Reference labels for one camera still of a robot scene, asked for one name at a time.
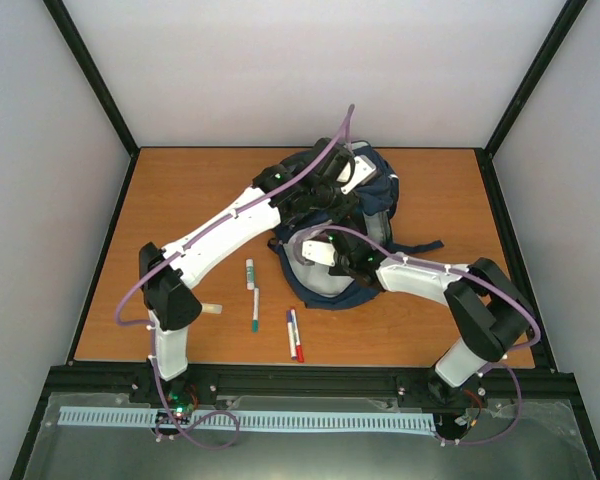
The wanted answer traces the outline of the navy blue student backpack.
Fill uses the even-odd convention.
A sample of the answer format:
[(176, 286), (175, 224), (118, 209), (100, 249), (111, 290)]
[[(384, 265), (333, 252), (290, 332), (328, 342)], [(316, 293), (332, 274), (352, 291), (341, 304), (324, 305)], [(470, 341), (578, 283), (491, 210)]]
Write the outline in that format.
[[(389, 162), (368, 142), (355, 142), (353, 152), (367, 156), (376, 166), (376, 175), (354, 189), (359, 204), (340, 224), (370, 238), (390, 253), (413, 255), (443, 248), (444, 243), (440, 240), (413, 246), (394, 241), (390, 221), (399, 201), (399, 177)], [(369, 262), (375, 270), (385, 255), (350, 233), (312, 229), (330, 222), (322, 214), (290, 226), (280, 225), (274, 229), (274, 237), (268, 241), (268, 248), (278, 257), (285, 280), (307, 308), (331, 311), (352, 309), (376, 298), (384, 290), (381, 283), (379, 290), (373, 290), (361, 287), (350, 277), (331, 276), (328, 273), (329, 266), (315, 264), (302, 257), (302, 243), (306, 240), (330, 243), (336, 250), (336, 264)]]

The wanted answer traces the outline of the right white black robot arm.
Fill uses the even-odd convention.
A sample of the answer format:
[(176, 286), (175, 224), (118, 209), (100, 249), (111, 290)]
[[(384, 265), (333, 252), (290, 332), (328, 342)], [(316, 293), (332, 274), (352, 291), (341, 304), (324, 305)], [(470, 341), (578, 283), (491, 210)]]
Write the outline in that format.
[(444, 264), (393, 252), (350, 228), (332, 226), (327, 231), (335, 265), (358, 283), (431, 300), (451, 312), (459, 339), (426, 380), (437, 403), (450, 403), (471, 377), (488, 372), (509, 352), (539, 342), (541, 331), (531, 306), (492, 260)]

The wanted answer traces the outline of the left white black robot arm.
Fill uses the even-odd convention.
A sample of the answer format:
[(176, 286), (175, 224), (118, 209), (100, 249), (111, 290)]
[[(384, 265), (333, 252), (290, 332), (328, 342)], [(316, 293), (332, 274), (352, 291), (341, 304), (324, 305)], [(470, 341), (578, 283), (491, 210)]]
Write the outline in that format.
[(152, 331), (152, 388), (166, 402), (188, 390), (187, 337), (202, 312), (193, 293), (226, 257), (279, 225), (313, 212), (340, 216), (354, 205), (353, 190), (366, 168), (346, 147), (323, 138), (295, 159), (265, 168), (227, 208), (198, 229), (162, 248), (140, 251), (141, 291)]

